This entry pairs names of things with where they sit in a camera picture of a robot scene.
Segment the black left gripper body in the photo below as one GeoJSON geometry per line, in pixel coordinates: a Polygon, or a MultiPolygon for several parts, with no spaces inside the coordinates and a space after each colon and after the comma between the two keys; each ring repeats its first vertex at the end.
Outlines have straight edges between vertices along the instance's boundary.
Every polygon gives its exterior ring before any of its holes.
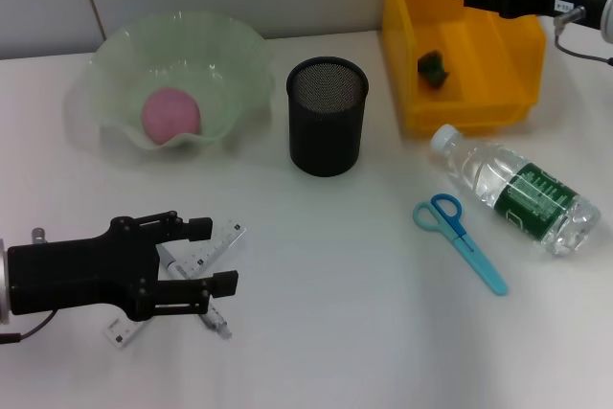
{"type": "Polygon", "coordinates": [[[11,313],[109,304],[133,321],[150,319],[160,262],[159,228],[118,217],[98,237],[9,248],[11,313]]]}

